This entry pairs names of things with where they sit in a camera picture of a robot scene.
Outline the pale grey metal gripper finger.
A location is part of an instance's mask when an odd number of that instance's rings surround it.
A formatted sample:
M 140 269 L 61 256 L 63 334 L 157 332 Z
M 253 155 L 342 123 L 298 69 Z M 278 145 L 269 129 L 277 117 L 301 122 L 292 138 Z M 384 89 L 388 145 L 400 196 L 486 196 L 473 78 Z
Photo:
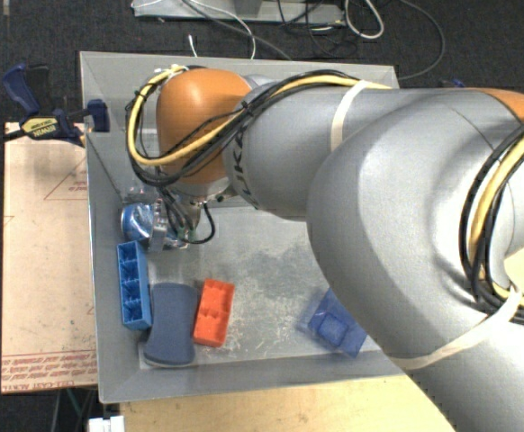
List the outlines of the pale grey metal gripper finger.
M 147 250 L 158 253 L 164 250 L 167 228 L 163 225 L 154 226 L 149 234 Z

